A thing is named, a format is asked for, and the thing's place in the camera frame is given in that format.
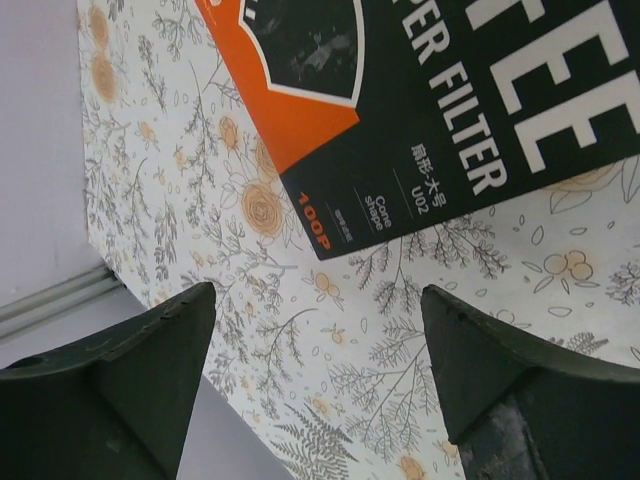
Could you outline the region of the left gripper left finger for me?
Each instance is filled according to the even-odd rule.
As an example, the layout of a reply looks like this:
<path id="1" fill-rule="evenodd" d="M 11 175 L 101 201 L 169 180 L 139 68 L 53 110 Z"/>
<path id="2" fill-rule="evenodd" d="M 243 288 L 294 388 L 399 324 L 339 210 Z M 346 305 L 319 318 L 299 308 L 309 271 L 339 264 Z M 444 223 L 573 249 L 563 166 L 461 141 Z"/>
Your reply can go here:
<path id="1" fill-rule="evenodd" d="M 3 368 L 2 478 L 176 478 L 215 304 L 201 282 Z"/>

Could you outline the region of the coffee filter paper box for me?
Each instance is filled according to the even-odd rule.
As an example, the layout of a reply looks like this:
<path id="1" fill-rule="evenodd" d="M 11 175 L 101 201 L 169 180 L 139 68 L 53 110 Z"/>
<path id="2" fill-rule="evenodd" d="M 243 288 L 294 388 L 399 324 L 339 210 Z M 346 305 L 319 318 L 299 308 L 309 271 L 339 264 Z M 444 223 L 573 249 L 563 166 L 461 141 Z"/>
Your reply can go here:
<path id="1" fill-rule="evenodd" d="M 316 256 L 639 192 L 635 1 L 202 1 Z"/>

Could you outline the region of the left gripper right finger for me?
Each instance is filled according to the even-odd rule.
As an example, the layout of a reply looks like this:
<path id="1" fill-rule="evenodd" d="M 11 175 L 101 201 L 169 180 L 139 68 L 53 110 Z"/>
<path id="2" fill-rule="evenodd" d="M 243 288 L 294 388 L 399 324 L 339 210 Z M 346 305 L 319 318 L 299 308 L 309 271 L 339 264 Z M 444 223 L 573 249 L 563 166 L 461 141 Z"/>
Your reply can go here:
<path id="1" fill-rule="evenodd" d="M 545 341 L 435 285 L 421 312 L 466 478 L 638 478 L 638 370 Z"/>

